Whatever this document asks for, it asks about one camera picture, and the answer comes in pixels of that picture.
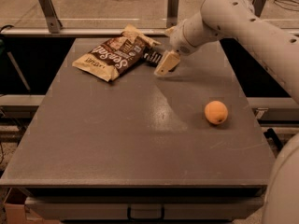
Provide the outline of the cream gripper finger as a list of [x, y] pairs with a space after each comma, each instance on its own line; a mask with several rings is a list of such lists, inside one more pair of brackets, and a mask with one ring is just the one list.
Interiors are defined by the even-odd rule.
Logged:
[[169, 72], [169, 65], [166, 63], [159, 63], [155, 68], [154, 75], [158, 77], [165, 76]]

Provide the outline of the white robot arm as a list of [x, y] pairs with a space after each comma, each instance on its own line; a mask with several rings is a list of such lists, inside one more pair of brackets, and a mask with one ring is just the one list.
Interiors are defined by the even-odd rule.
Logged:
[[[166, 30], [171, 49], [155, 69], [176, 67], [208, 42], [235, 39], [299, 103], [299, 39], [254, 15], [247, 0], [203, 0], [191, 18]], [[299, 224], [299, 134], [280, 150], [268, 181], [262, 224]]]

